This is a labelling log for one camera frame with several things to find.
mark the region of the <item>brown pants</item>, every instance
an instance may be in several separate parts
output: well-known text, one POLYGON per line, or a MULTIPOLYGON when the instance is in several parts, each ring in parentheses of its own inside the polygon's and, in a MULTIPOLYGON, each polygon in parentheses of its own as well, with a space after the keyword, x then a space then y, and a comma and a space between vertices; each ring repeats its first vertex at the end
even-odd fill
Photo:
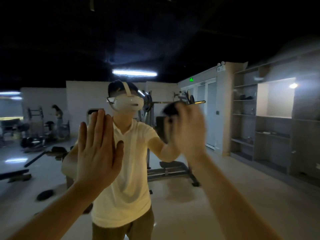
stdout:
POLYGON ((92 223, 92 240, 123 240, 125 235, 130 240, 151 240, 155 218, 152 208, 141 217, 115 228, 103 228, 92 223))

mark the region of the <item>fluorescent light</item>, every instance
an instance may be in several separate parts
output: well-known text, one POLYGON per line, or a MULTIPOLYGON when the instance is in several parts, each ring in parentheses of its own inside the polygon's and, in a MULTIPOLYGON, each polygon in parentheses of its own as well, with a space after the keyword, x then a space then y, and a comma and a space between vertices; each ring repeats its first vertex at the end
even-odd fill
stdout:
POLYGON ((19 95, 20 92, 0 92, 0 95, 19 95))
POLYGON ((138 93, 140 93, 144 97, 144 93, 138 90, 138 93))
POLYGON ((11 158, 11 159, 7 159, 4 162, 5 163, 24 163, 28 160, 27 157, 21 157, 21 158, 11 158))
POLYGON ((11 97, 13 100, 22 100, 22 97, 11 97))
POLYGON ((113 70, 116 75, 129 75, 129 76, 157 76, 156 72, 141 72, 141 71, 128 71, 128 70, 113 70))
POLYGON ((290 86, 289 86, 289 88, 293 88, 293 89, 296 87, 298 87, 298 84, 296 84, 295 82, 293 84, 290 84, 290 86))

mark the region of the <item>white polo shirt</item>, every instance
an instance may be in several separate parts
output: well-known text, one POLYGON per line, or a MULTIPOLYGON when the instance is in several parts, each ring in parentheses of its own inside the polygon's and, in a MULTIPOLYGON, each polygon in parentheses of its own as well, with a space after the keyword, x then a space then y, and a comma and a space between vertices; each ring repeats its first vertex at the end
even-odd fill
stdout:
POLYGON ((147 179, 147 142, 158 137, 149 125, 132 120, 122 134, 113 124, 114 142, 124 142, 122 168, 115 181, 96 198, 91 213, 94 224, 103 228, 126 225, 145 214, 151 207, 147 179))

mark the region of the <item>gray shelving unit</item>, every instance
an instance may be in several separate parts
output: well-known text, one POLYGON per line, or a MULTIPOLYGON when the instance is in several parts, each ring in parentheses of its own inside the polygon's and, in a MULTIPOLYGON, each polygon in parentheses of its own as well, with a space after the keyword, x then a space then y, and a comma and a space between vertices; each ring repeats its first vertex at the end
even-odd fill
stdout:
POLYGON ((320 50, 237 72, 233 91, 230 156, 320 195, 320 50), (263 99, 259 93, 265 84, 288 87, 291 81, 298 86, 294 93, 286 90, 293 94, 288 116, 281 114, 290 103, 280 99, 281 91, 277 92, 279 99, 274 96, 271 100, 265 99, 272 95, 270 91, 263 99), (243 94, 253 99, 240 100, 243 94), (261 101, 267 101, 268 108, 261 101), (281 108, 281 103, 287 103, 285 109, 272 109, 273 104, 281 108), (261 106, 271 116, 256 114, 261 106))

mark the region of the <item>ceiling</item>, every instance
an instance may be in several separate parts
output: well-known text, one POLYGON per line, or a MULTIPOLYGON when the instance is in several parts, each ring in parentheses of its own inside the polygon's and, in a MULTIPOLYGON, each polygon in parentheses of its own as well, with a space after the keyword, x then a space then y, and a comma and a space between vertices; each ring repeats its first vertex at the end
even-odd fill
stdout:
POLYGON ((317 5, 281 0, 0 0, 2 89, 66 80, 176 83, 319 35, 317 5), (155 71, 116 77, 112 69, 155 71))

